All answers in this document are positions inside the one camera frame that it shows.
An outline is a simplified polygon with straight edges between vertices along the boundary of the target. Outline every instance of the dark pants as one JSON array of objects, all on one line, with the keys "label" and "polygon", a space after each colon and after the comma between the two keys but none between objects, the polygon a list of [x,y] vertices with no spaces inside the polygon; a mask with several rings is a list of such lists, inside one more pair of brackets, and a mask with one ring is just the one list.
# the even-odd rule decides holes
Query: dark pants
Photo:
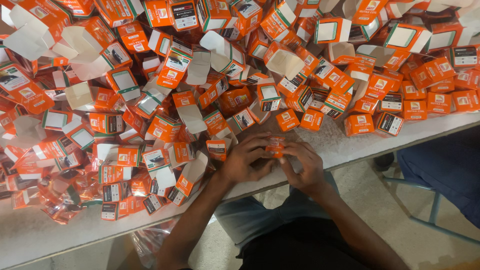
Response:
[{"label": "dark pants", "polygon": [[405,180],[434,187],[480,228],[480,127],[397,152]]}]

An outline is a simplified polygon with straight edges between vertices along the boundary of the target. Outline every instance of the jeans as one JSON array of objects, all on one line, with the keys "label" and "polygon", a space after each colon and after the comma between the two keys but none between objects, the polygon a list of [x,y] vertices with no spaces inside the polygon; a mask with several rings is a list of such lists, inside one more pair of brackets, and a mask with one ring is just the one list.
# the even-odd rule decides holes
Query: jeans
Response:
[{"label": "jeans", "polygon": [[[325,180],[338,193],[330,172],[324,173]],[[275,209],[266,209],[252,196],[219,205],[215,217],[240,250],[256,237],[300,217],[330,219],[325,210],[300,190],[290,187],[290,196]]]}]

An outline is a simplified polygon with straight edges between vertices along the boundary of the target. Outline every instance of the pile of boxes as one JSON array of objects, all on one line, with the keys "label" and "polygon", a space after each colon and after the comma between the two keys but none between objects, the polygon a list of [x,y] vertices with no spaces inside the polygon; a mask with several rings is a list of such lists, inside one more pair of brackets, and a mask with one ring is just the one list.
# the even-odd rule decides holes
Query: pile of boxes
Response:
[{"label": "pile of boxes", "polygon": [[480,0],[0,4],[0,199],[62,224],[184,204],[269,119],[388,138],[480,111]]}]

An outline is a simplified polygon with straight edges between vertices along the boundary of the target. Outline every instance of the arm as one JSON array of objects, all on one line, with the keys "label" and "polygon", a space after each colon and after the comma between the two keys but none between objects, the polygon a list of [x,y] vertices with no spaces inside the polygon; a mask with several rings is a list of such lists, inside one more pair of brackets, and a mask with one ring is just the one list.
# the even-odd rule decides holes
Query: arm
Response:
[{"label": "arm", "polygon": [[295,173],[286,158],[280,159],[288,182],[310,196],[330,215],[347,244],[374,269],[408,270],[397,253],[378,236],[342,200],[333,187],[324,180],[323,161],[308,143],[284,142],[284,154],[296,156],[303,171]]},{"label": "arm", "polygon": [[157,257],[159,270],[189,268],[190,253],[225,194],[237,183],[258,181],[270,173],[273,160],[259,170],[249,166],[259,158],[272,156],[259,148],[269,144],[266,139],[269,135],[270,132],[250,135],[232,149],[222,168],[213,175],[163,242]]}]

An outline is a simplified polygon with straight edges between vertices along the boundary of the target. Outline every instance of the person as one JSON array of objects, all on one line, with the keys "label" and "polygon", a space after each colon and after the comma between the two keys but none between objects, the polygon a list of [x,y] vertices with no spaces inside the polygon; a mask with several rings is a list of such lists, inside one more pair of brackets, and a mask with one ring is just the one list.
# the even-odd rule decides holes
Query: person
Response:
[{"label": "person", "polygon": [[258,170],[250,166],[273,155],[261,148],[269,145],[270,135],[249,135],[232,149],[163,242],[158,269],[190,269],[190,253],[214,212],[240,249],[241,270],[408,269],[341,199],[332,175],[323,172],[322,159],[308,143],[281,142],[282,153],[298,158],[303,166],[295,173],[286,158],[280,159],[291,187],[282,206],[266,209],[253,197],[220,204],[236,184],[258,181],[270,173],[274,160]]}]

